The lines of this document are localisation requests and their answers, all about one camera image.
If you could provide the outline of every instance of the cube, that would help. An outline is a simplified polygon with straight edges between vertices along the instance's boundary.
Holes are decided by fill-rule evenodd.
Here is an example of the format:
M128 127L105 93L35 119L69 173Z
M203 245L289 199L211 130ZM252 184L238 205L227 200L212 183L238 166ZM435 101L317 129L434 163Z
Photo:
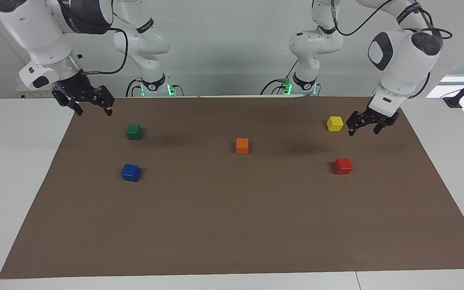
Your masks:
M334 163L334 172L338 175L349 174L354 167L348 158L339 158Z
M123 171L121 171L121 176L126 181L138 182L141 176L141 169L137 165L125 164Z
M237 138L236 139L236 154L240 154L240 155L248 154L248 138Z
M131 124L126 129L126 136L129 140L140 140L142 138L142 129L140 125Z
M343 119L338 116L331 116L327 121L327 128L330 132L339 132L343 128Z

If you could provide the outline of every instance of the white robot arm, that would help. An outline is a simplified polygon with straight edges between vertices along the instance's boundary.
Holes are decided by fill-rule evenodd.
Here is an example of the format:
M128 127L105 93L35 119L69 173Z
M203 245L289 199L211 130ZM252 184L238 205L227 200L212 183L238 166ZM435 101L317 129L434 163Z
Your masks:
M337 27L337 12L341 0L315 0L313 20L316 31L293 35L291 52L298 57L293 82L304 95L315 88L320 63L316 55L339 50L344 34ZM425 17L425 11L415 0L356 0L362 6L382 10L395 17L399 31L379 33L370 44L368 57L383 72L379 85L365 112L354 112L346 122L350 136L368 124L377 124L374 132L392 126L396 111L425 79L443 46L438 29Z
M129 51L139 67L143 86L152 94L170 94L167 78L154 56L166 53L169 44L165 35L153 25L145 2L118 0L125 22L135 28L128 31L111 28L113 3L113 0L0 0L1 22L31 58L19 72L23 83L29 89L53 83L55 99L79 116L83 113L79 102L101 106L111 116L114 97L105 86L93 88L87 75L114 74L123 68L124 61L114 72L84 72L79 62L81 55L74 55L63 34L104 34L114 30L123 33L116 33L114 42L121 52Z
M1 22L31 58L19 72L21 80L30 89L53 83L55 99L79 116L78 102L101 106L111 116L114 97L105 86L92 87L63 33L105 33L112 29L112 7L105 0L64 2L0 0Z
M338 33L330 13L330 0L315 1L312 9L312 19L318 25L314 31L302 31L291 37L289 48L298 61L293 74L293 90L296 93L311 95L316 86L320 61L315 57L318 54L333 53L343 46L343 35Z
M374 9L385 2L356 1ZM394 0L381 10L393 15L401 30L381 32L370 44L368 57L383 75L366 110L355 111L346 121L350 136L368 124L377 124L375 134L386 126L392 126L398 118L396 110L428 76L443 46L439 30L427 20L424 10L415 0Z
M160 62L155 55L169 51L170 44L166 35L155 25L149 15L146 1L143 0L118 0L118 5L123 11L120 19L134 29L127 29L128 55L137 64L141 73L141 86L148 96L162 96L173 94L170 88L169 77L166 77ZM114 35L116 48L125 53L124 35Z

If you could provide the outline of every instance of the brown paper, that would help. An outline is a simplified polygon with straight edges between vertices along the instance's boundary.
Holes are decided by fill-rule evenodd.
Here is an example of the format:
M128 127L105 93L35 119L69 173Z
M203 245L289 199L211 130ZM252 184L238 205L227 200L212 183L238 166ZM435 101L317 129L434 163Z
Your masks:
M328 132L367 103L130 98L110 118L83 105L0 278L464 268L464 217L406 117ZM341 157L349 175L334 174Z

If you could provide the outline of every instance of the white table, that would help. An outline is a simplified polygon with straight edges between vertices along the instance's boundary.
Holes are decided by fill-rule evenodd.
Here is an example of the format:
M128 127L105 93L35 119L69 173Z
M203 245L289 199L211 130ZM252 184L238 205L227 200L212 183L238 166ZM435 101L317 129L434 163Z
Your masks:
M440 99L413 99L403 110L464 215L463 111ZM54 99L0 99L0 270L71 117ZM0 280L7 289L457 290L464 270Z

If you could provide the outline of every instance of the green led light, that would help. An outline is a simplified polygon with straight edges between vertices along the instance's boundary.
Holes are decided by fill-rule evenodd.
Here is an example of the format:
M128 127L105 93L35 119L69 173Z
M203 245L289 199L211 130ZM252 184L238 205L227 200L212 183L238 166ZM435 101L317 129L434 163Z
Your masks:
M288 83L286 88L284 89L284 94L291 94L291 89L293 88L293 84Z
M174 96L176 93L175 89L170 84L168 84L168 92L170 97Z

